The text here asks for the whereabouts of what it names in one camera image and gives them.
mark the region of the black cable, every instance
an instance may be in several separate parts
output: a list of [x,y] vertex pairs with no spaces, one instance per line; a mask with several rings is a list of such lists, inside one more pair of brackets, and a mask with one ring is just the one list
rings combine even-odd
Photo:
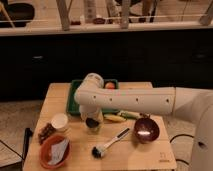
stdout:
[[178,134],[178,135],[175,135],[171,140],[170,140],[170,143],[177,137],[182,137],[182,136],[185,136],[185,137],[191,137],[191,138],[194,138],[194,136],[190,135],[190,134]]
[[[193,135],[190,135],[190,134],[178,134],[178,135],[175,135],[174,137],[172,137],[172,139],[170,140],[170,143],[172,143],[172,141],[173,141],[175,138],[177,138],[177,137],[182,137],[182,136],[194,138],[194,136],[193,136]],[[186,165],[189,165],[189,162],[187,162],[187,161],[185,161],[185,160],[183,160],[183,159],[175,159],[175,160],[178,161],[178,162],[182,162],[182,163],[184,163],[184,164],[186,164]]]
[[183,159],[176,159],[176,161],[179,161],[179,162],[182,162],[182,163],[184,163],[186,165],[189,165],[189,162],[187,162],[187,161],[185,161]]
[[15,154],[17,154],[22,160],[24,160],[24,158],[15,150],[13,150],[10,146],[8,146],[4,141],[0,140],[0,142],[5,145],[5,147],[7,147],[9,150],[11,150],[12,152],[14,152]]

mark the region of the floor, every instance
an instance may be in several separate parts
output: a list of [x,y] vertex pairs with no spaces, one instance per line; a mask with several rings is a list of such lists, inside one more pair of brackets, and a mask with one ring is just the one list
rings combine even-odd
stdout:
[[[207,10],[212,0],[157,0],[158,5],[154,22],[197,21]],[[56,1],[53,0],[9,0],[14,2],[31,3],[35,9],[35,18],[27,27],[46,28],[60,26],[59,13]],[[98,16],[108,18],[105,0],[96,0],[96,13]],[[69,18],[72,21],[82,21],[84,17],[83,0],[66,0],[69,8]],[[131,7],[130,11],[141,15],[142,3]]]
[[[0,102],[0,135],[1,140],[7,143],[19,154],[22,154],[24,130],[29,127],[35,129],[42,107],[42,100]],[[169,138],[178,134],[194,135],[194,125],[172,117],[164,117]],[[172,148],[176,158],[190,160],[193,139],[178,137],[172,141]],[[10,165],[20,161],[20,158],[4,145],[0,144],[0,171],[19,171],[20,164]],[[178,162],[177,171],[187,171],[188,166]]]

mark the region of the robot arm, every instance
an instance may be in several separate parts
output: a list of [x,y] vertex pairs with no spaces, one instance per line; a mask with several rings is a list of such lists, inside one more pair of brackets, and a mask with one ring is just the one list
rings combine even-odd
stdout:
[[87,106],[91,113],[95,108],[112,108],[139,113],[157,115],[174,115],[183,120],[197,123],[200,112],[193,111],[194,102],[203,94],[211,92],[203,89],[189,88],[150,88],[150,89],[103,89],[101,76],[90,73],[75,93],[75,100],[80,106]]
[[83,120],[98,118],[101,108],[114,108],[173,115],[196,125],[189,171],[211,171],[213,168],[213,91],[191,88],[151,88],[130,90],[103,89],[104,81],[88,74],[75,93]]

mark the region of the small cup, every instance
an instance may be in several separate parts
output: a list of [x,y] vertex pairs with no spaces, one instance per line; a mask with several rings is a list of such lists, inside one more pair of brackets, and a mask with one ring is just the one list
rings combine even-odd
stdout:
[[64,132],[68,128],[68,116],[64,113],[55,114],[51,124],[57,131]]

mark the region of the copper bowl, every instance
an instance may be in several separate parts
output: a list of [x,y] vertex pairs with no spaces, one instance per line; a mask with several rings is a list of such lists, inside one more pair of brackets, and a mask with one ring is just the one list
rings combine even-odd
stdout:
[[134,125],[134,134],[140,143],[145,144],[159,137],[160,129],[157,123],[150,118],[140,118]]
[[52,135],[49,138],[47,138],[44,143],[41,146],[40,149],[40,155],[39,155],[39,159],[40,159],[40,164],[45,168],[45,169],[56,169],[62,165],[64,165],[66,159],[68,158],[69,154],[70,154],[70,142],[69,145],[64,153],[63,159],[56,165],[49,165],[48,162],[51,160],[51,146],[53,144],[57,144],[61,141],[63,141],[66,137],[62,136],[62,135]]

